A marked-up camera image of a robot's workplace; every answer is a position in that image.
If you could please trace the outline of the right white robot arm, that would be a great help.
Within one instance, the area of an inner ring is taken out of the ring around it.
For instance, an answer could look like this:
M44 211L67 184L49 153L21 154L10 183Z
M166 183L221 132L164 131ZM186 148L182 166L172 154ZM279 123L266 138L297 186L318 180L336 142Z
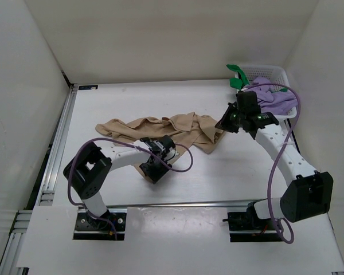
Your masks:
M255 92L238 92L216 128L232 133L243 129L277 161L287 189L281 198L253 203L256 218L285 218L294 223L329 212L333 177L319 172L288 143L276 117L261 111Z

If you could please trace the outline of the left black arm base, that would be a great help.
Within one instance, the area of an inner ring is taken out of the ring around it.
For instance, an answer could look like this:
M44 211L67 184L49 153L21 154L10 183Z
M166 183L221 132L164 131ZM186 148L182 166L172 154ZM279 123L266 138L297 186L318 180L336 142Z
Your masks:
M112 226L105 221L91 218L84 210L77 213L74 225L73 239L85 241L124 241L126 232L126 209L108 209L110 214L108 220L115 227L116 235Z

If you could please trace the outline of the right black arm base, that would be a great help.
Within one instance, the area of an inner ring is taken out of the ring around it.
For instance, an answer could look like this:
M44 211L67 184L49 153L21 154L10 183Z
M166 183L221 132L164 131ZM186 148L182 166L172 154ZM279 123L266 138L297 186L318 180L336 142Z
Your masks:
M229 227L230 242L282 242L270 219L260 220L254 225L245 212L228 212L222 220Z

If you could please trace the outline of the beige t shirt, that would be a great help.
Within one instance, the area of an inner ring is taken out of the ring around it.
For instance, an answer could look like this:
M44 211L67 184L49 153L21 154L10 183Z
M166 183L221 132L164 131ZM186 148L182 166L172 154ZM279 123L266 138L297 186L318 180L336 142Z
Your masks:
M208 115L198 116L194 112L175 115L171 118L144 117L129 123L112 119L98 124L95 129L103 138L133 143L141 138L161 138L169 136L176 145L178 160L191 146L196 146L209 154L214 151L224 132L216 129L216 121Z

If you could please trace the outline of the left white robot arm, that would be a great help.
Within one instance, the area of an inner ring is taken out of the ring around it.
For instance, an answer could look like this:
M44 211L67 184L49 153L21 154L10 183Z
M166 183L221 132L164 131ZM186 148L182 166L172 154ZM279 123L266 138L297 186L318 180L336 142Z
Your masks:
M63 170L69 202L82 207L92 227L113 229L114 218L105 205L100 190L108 174L119 168L136 166L142 176L158 182L177 158L176 145L168 136L143 137L133 143L108 138L87 141Z

